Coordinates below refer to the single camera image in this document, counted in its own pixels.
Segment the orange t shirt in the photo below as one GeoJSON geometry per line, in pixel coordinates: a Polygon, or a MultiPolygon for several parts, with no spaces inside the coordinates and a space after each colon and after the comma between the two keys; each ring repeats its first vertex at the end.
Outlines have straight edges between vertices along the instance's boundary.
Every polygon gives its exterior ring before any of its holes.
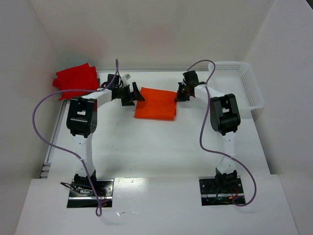
{"type": "Polygon", "coordinates": [[[175,92],[142,87],[140,93],[145,100],[137,102],[135,118],[174,121],[176,116],[175,92]]]}

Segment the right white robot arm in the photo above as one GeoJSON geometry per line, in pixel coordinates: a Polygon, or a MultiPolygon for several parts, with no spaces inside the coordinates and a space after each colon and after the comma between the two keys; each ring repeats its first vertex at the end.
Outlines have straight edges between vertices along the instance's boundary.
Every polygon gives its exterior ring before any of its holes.
{"type": "Polygon", "coordinates": [[[196,72],[183,73],[183,81],[179,82],[179,88],[175,101],[189,101],[195,97],[206,102],[207,109],[200,132],[200,147],[209,152],[222,155],[216,166],[216,187],[225,189],[233,186],[237,181],[235,166],[235,134],[241,124],[241,117],[234,94],[224,94],[208,87],[205,82],[200,82],[196,72]],[[210,118],[212,129],[219,133],[222,138],[220,151],[204,148],[202,143],[204,128],[207,119],[210,118]]]}

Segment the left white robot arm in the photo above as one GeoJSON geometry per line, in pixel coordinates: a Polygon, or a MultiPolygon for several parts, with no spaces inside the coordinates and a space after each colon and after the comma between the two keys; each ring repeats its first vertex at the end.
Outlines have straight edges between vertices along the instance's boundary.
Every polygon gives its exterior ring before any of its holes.
{"type": "Polygon", "coordinates": [[[107,89],[100,87],[90,94],[70,100],[67,128],[73,136],[75,154],[81,162],[71,187],[80,194],[93,195],[99,186],[92,159],[92,137],[97,128],[98,108],[115,99],[121,100],[122,106],[133,106],[135,101],[145,100],[137,84],[128,83],[130,78],[129,74],[109,74],[104,83],[107,89]]]}

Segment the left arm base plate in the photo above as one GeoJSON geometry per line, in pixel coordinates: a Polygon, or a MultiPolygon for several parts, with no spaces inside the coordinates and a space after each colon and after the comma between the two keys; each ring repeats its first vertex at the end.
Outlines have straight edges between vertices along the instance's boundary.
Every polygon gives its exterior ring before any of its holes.
{"type": "MultiPolygon", "coordinates": [[[[69,188],[67,208],[96,208],[98,203],[92,189],[76,186],[74,180],[66,184],[69,188]]],[[[99,180],[95,185],[96,195],[102,208],[111,208],[113,202],[114,179],[99,180]]]]}

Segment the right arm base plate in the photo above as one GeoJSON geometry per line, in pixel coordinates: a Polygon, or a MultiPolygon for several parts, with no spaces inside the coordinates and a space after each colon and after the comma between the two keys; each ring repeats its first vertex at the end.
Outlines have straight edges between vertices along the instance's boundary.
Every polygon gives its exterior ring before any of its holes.
{"type": "Polygon", "coordinates": [[[239,205],[246,203],[240,177],[225,187],[217,186],[214,177],[200,177],[199,185],[202,206],[233,205],[233,200],[239,205]]]}

